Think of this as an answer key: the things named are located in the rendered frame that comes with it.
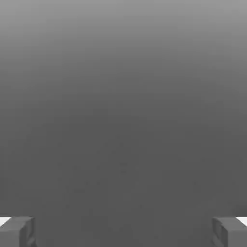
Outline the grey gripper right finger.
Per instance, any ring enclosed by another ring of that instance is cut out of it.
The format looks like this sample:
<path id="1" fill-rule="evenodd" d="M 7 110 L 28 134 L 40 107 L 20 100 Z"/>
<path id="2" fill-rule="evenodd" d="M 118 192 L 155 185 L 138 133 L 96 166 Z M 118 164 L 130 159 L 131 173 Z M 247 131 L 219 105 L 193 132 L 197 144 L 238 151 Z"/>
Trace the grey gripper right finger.
<path id="1" fill-rule="evenodd" d="M 212 247 L 247 247 L 247 217 L 214 217 Z"/>

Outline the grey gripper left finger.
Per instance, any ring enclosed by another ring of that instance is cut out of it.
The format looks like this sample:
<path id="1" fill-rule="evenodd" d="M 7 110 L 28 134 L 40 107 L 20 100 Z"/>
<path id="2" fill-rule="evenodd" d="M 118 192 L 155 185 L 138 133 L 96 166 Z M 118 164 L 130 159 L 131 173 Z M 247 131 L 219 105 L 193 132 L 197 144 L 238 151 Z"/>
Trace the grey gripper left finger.
<path id="1" fill-rule="evenodd" d="M 0 217 L 0 247 L 37 247 L 35 218 Z"/>

